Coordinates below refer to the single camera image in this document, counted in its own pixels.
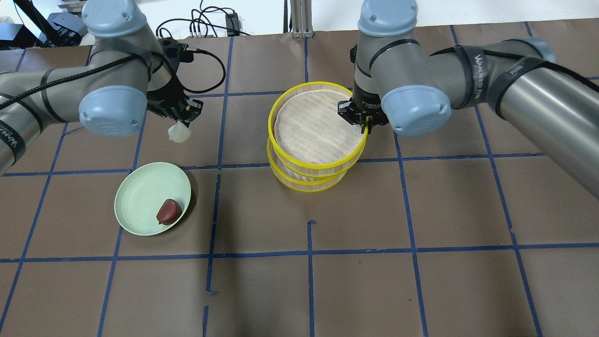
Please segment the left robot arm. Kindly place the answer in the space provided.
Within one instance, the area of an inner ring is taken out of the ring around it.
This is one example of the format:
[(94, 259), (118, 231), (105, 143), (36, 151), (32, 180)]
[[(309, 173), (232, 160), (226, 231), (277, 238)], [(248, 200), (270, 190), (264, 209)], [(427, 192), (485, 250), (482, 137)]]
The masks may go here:
[(52, 124), (128, 137), (148, 111), (184, 126), (201, 114), (203, 103), (184, 93), (176, 73), (185, 48), (158, 40), (133, 0), (90, 0), (82, 19), (95, 37), (87, 66), (1, 75), (2, 173)]

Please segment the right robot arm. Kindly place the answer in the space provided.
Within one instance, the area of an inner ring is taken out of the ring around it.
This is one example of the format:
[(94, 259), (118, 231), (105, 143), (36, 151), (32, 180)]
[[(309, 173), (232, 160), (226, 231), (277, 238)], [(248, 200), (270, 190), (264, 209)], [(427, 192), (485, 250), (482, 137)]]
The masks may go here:
[(413, 0), (366, 0), (351, 50), (351, 98), (338, 115), (364, 132), (439, 129), (453, 110), (488, 104), (592, 195), (599, 187), (598, 86), (555, 63), (546, 41), (455, 45), (428, 56), (414, 33)]

